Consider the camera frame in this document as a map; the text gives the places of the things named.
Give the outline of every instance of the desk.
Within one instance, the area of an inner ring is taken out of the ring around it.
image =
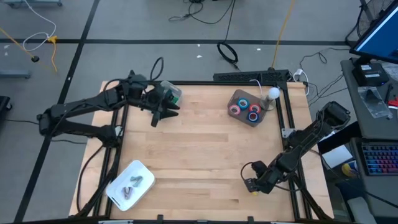
[[[357,147],[358,139],[382,139],[382,140],[390,140],[396,141],[398,140],[398,118],[397,113],[393,110],[394,117],[388,120],[386,117],[376,118],[374,119],[365,104],[362,102],[358,94],[358,83],[355,80],[355,77],[352,73],[354,69],[354,65],[350,60],[341,61],[341,67],[343,70],[343,75],[345,77],[349,95],[353,102],[355,114],[357,117],[357,122],[352,123],[351,125],[345,127],[345,129],[337,132],[332,137],[321,141],[318,146],[321,153],[326,153],[342,144],[346,144],[350,142],[350,149],[353,153],[353,156],[357,160],[359,174],[363,181],[363,185],[365,190],[368,192],[375,194],[381,198],[391,201],[392,203],[398,203],[398,197],[396,197],[396,183],[398,183],[397,176],[384,176],[384,177],[373,177],[367,176],[363,163],[361,161],[361,157],[359,156],[358,150],[361,150],[360,147]],[[392,82],[395,82],[390,78],[383,86],[379,86],[377,90],[380,95],[384,99],[388,85]],[[395,94],[398,95],[398,88],[395,87],[390,94],[392,96]],[[372,197],[366,195],[366,200],[369,204],[369,208],[372,214],[375,217],[397,217],[397,209],[387,205],[379,200],[376,200]]]
[[[237,88],[259,96],[258,86],[178,87],[183,91],[180,115],[160,121],[156,128],[150,126],[150,113],[129,108],[119,173],[137,159],[154,173],[156,183],[134,208],[122,212],[112,206],[111,218],[153,220],[163,214],[165,220],[245,221],[253,216],[255,221],[294,221],[289,192],[275,188],[269,195],[253,196],[239,175],[243,164],[257,160],[268,164],[282,151],[276,110],[269,111],[256,128],[226,113],[226,104]],[[304,86],[289,83],[288,87],[295,125],[305,128],[312,121]],[[287,121],[283,96],[281,101]],[[111,117],[112,113],[96,112],[93,125],[109,124]],[[97,139],[88,141],[82,165],[100,145]],[[98,186],[103,156],[104,151],[89,163],[83,175],[81,206]],[[320,158],[307,153],[302,161],[308,190],[332,217]],[[247,168],[243,175],[255,174]],[[301,202],[300,214],[304,217]],[[76,193],[70,214],[76,214]]]
[[[334,134],[332,138],[328,138],[318,144],[320,152],[326,153],[342,144],[349,142],[351,138],[365,139],[384,139],[398,141],[398,118],[397,112],[392,110],[393,118],[388,120],[386,117],[374,119],[365,104],[362,102],[358,93],[358,83],[352,73],[354,65],[350,60],[341,61],[341,68],[347,83],[349,95],[353,102],[355,115],[358,121],[345,127],[345,129]],[[377,88],[382,99],[386,96],[390,83],[397,83],[390,78],[383,86]],[[390,93],[390,99],[394,95],[398,95],[398,85]]]

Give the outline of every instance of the monitor screen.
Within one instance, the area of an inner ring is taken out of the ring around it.
[[[398,63],[398,1],[356,43],[351,53]]]

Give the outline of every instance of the gray floor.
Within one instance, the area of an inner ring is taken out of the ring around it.
[[[68,0],[63,7],[34,8],[57,24],[58,38],[79,39],[94,0]],[[198,17],[216,20],[229,1],[205,2]],[[230,39],[276,40],[289,8],[289,0],[238,0],[231,23]],[[358,15],[357,0],[297,1],[284,32],[283,40],[342,41]],[[101,0],[88,39],[223,39],[228,16],[219,24],[205,25],[192,19],[169,22],[171,16],[185,14],[182,0]],[[50,32],[50,24],[40,20],[26,7],[11,9],[0,4],[0,26],[15,38],[35,32]],[[14,44],[0,44],[0,68],[29,69],[32,78],[3,79],[0,95],[10,96],[14,104],[9,119],[35,120],[35,116],[56,103],[69,71],[77,44],[58,44],[58,75],[33,64]],[[234,45],[242,71],[266,70],[272,63],[273,45]],[[330,46],[281,45],[275,68],[294,72],[304,55]],[[51,66],[52,46],[34,52]],[[322,64],[318,57],[307,58],[303,67],[311,83],[322,88],[341,74],[340,61],[350,58],[348,51],[327,50]],[[78,62],[67,101],[93,96],[101,82],[128,75],[130,69],[145,76],[157,57],[165,58],[164,80],[212,80],[217,72],[235,72],[218,54],[213,44],[85,44]],[[345,88],[341,80],[330,92]],[[311,89],[308,99],[314,95]],[[310,108],[312,116],[328,101],[335,100],[353,112],[347,91],[322,98]],[[92,114],[77,118],[90,123]],[[83,138],[62,136],[85,141]],[[33,124],[5,122],[0,132],[0,223],[12,222],[40,151],[42,137]],[[25,221],[64,218],[69,213],[84,146],[51,143],[42,172],[30,201]]]

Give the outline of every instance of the tape roll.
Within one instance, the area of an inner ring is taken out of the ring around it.
[[[239,115],[241,113],[241,109],[239,108],[238,105],[231,105],[229,106],[230,112],[232,112],[235,115]]]
[[[249,101],[245,98],[240,98],[238,100],[238,106],[241,108],[241,110],[246,110],[249,107]]]
[[[252,111],[248,113],[248,120],[251,122],[257,122],[259,120],[259,115],[256,112]]]
[[[250,105],[249,111],[250,112],[254,111],[257,114],[259,114],[261,112],[261,107],[260,107],[260,105],[258,103],[255,103],[255,104]]]

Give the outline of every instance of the wooden tabletop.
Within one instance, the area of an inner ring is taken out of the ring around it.
[[[260,96],[258,86],[178,87],[183,92],[180,115],[159,121],[156,128],[150,126],[149,112],[129,108],[119,173],[133,160],[140,160],[155,175],[156,183],[134,208],[122,212],[113,205],[111,218],[153,220],[163,214],[165,220],[244,221],[253,216],[255,221],[294,221],[290,193],[274,188],[269,195],[254,196],[239,174],[245,163],[262,160],[269,164],[282,151],[276,110],[267,112],[255,128],[227,115],[226,104],[236,89]],[[288,83],[288,87],[295,126],[306,128],[312,121],[304,86]],[[283,95],[280,99],[289,127]],[[96,112],[93,125],[110,124],[111,117],[112,113]],[[97,139],[88,141],[82,165],[100,145]],[[103,156],[104,150],[86,168],[80,206],[98,186]],[[307,153],[302,163],[309,192],[333,217],[319,156]],[[255,177],[255,173],[247,167],[243,176]],[[287,183],[281,186],[289,188]],[[105,201],[104,195],[100,214]],[[298,201],[304,217],[300,193]],[[71,215],[75,213],[76,192],[70,209]]]

